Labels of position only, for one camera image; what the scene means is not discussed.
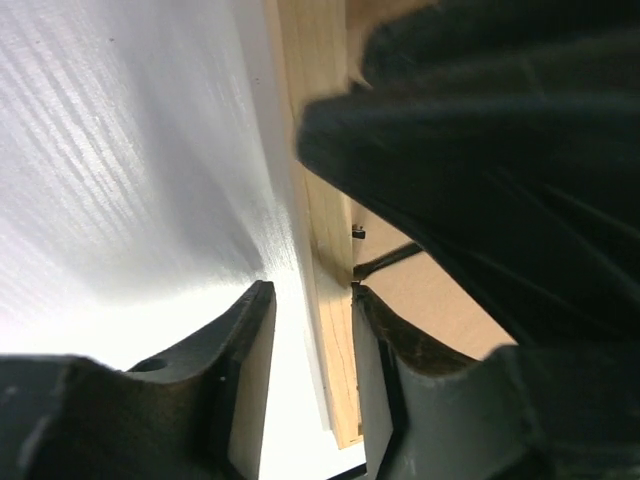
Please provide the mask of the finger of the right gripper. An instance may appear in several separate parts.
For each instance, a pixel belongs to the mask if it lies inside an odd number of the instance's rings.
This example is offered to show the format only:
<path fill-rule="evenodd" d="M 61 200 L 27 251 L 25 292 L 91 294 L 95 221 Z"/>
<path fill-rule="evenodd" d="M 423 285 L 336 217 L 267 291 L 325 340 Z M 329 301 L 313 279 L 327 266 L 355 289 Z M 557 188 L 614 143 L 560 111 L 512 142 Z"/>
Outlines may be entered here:
<path fill-rule="evenodd" d="M 639 336 L 639 5 L 442 1 L 377 27 L 300 162 L 521 344 Z"/>

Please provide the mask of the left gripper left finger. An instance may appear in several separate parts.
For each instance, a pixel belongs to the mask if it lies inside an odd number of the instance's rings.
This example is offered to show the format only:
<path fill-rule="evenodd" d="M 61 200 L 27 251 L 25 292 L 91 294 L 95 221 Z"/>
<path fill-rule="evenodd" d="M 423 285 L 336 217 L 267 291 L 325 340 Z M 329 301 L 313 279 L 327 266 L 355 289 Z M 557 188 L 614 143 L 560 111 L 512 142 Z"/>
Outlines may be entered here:
<path fill-rule="evenodd" d="M 127 371 L 1 359 L 5 479 L 254 479 L 276 317 L 272 283 Z"/>

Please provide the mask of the red handled screwdriver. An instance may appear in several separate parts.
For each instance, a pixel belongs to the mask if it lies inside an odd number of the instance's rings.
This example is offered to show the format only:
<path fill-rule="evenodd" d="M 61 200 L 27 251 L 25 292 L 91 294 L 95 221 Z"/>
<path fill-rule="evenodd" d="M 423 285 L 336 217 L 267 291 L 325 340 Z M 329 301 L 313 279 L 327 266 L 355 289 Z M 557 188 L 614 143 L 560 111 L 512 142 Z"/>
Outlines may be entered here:
<path fill-rule="evenodd" d="M 372 274 L 413 257 L 422 251 L 423 249 L 415 242 L 401 245 L 373 260 L 356 265 L 353 268 L 353 281 L 361 282 Z"/>

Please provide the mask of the wooden picture frame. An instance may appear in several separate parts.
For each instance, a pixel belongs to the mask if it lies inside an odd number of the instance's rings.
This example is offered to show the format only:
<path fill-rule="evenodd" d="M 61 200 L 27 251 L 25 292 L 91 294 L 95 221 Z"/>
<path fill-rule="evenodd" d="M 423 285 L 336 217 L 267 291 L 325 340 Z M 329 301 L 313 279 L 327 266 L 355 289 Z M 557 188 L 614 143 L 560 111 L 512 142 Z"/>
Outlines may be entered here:
<path fill-rule="evenodd" d="M 360 79 L 364 40 L 379 23 L 422 7 L 420 1 L 266 1 L 284 135 L 295 149 L 304 105 L 346 91 Z M 366 261 L 405 241 L 397 229 L 353 203 L 294 162 L 293 183 L 302 238 L 302 272 L 312 344 L 322 380 L 322 405 L 339 449 L 362 441 L 352 335 L 351 275 Z M 511 337 L 424 254 L 368 279 L 399 315 L 473 358 Z"/>

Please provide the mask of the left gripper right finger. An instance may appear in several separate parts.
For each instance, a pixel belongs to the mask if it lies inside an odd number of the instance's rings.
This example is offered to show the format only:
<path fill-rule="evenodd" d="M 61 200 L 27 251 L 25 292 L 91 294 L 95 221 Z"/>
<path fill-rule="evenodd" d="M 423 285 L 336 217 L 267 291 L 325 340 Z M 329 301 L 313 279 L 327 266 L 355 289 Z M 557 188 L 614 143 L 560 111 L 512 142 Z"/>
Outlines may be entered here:
<path fill-rule="evenodd" d="M 371 479 L 635 479 L 639 347 L 503 346 L 474 360 L 355 285 Z"/>

